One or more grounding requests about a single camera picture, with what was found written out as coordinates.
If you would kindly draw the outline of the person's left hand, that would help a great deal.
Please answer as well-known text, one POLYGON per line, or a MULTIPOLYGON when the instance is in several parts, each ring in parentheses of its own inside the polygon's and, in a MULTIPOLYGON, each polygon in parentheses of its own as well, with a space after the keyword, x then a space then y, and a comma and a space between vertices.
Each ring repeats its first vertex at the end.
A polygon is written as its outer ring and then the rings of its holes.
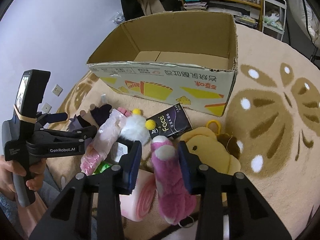
MULTIPOLYGON (((44 171, 46 168, 46 160, 41 159, 38 163, 29 167, 34 178, 26 182, 26 186, 32 191, 38 191, 43 184, 44 171)), ((15 186, 12 175, 26 176, 27 172, 22 165, 14 160, 5 161, 4 155, 1 155, 1 194, 13 201, 15 200, 15 186)))

